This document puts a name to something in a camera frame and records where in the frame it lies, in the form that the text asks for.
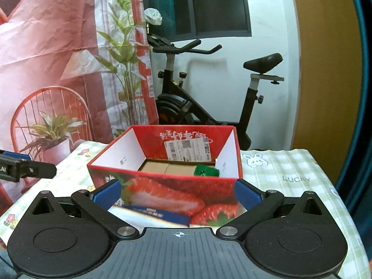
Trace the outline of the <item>wooden door panel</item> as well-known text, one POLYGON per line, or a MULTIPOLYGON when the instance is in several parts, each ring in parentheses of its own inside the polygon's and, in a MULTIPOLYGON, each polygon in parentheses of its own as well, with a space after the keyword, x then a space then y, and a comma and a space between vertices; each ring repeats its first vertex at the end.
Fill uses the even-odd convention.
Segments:
POLYGON ((356 125, 362 44, 353 0, 295 0, 301 46, 292 147, 307 149, 336 183, 356 125))

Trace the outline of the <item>plaid cartoon tablecloth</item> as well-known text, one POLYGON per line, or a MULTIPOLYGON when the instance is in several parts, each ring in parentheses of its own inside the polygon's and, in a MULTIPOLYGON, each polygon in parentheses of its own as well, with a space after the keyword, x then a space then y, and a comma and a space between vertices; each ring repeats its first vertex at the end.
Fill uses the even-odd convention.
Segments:
MULTIPOLYGON (((38 192, 48 189, 55 196, 69 196, 78 189, 93 189, 87 163, 105 144, 86 141, 57 165, 53 179, 41 179, 1 215, 1 247, 8 243, 25 210, 38 192)), ((341 278, 371 278, 366 251, 358 230, 332 182, 306 149, 257 150, 241 153, 243 177, 261 190, 276 189, 285 196, 297 197, 314 191, 340 227, 348 245, 341 278)))

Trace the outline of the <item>red printed backdrop cloth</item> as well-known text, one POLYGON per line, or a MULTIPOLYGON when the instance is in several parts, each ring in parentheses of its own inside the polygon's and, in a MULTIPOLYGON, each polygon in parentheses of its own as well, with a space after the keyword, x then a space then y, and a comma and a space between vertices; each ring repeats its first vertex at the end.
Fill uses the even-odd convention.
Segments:
POLYGON ((57 164, 157 122, 143 0, 1 0, 1 149, 57 164))

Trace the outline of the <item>red strawberry cardboard box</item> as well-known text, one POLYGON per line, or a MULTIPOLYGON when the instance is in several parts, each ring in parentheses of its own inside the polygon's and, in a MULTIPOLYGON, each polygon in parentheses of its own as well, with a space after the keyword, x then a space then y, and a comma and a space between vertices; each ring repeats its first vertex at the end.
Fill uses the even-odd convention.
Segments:
POLYGON ((121 186, 118 207, 180 213, 190 226, 219 227, 238 216, 234 195, 243 176, 236 129, 229 125, 134 125, 88 163, 95 186, 121 186), (219 177, 194 176, 196 165, 219 177))

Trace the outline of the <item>blue white packet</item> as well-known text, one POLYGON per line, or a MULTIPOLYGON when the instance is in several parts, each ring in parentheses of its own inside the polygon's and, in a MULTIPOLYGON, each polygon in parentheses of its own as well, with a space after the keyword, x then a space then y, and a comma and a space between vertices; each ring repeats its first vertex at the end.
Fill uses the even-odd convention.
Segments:
POLYGON ((134 205, 123 206, 122 209, 130 210, 133 212, 140 213, 142 215, 147 215, 158 220, 164 220, 166 222, 171 222, 174 224, 179 224, 183 226, 190 225, 190 217, 187 215, 182 215, 180 213, 169 212, 166 210, 158 210, 149 207, 140 207, 134 205))

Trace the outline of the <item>green packet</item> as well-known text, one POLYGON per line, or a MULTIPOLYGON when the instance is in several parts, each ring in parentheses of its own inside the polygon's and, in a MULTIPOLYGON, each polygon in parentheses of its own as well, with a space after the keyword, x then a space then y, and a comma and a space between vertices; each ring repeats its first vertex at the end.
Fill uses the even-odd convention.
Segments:
POLYGON ((203 164, 196 165, 194 176, 219 177, 219 170, 203 164))

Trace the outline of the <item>white plastic bag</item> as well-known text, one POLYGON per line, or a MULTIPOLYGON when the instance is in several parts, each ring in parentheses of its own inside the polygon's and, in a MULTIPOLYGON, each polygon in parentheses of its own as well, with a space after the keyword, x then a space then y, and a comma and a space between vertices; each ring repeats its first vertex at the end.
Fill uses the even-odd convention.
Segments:
POLYGON ((154 26, 160 26, 163 21, 161 13, 155 8, 146 8, 144 11, 145 21, 154 26))

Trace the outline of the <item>dark window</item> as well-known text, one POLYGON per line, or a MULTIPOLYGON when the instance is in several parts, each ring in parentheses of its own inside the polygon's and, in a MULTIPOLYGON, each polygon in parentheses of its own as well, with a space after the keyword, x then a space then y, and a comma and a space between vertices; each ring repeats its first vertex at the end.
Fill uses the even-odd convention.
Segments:
POLYGON ((252 35, 248 0, 144 0, 144 7, 162 16, 149 32, 172 42, 252 35))

